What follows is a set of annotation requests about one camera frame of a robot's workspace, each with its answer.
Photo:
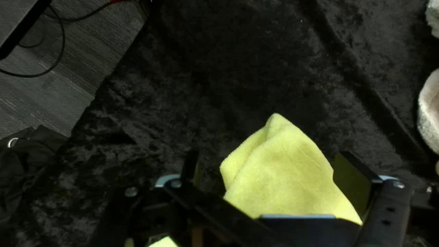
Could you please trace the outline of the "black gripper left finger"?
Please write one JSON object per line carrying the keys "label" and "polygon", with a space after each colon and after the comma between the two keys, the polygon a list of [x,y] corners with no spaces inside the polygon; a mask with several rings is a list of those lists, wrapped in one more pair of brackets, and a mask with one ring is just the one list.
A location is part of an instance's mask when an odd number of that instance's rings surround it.
{"label": "black gripper left finger", "polygon": [[187,152],[186,159],[184,159],[184,166],[182,170],[182,180],[184,184],[194,181],[197,168],[198,168],[198,159],[199,159],[198,150],[191,150]]}

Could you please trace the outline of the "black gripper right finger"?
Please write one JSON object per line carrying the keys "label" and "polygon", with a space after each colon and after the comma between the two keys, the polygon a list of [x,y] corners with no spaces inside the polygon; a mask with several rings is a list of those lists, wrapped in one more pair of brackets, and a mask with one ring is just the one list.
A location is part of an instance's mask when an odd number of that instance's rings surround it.
{"label": "black gripper right finger", "polygon": [[334,157],[334,180],[356,211],[365,217],[381,177],[352,152],[344,151]]}

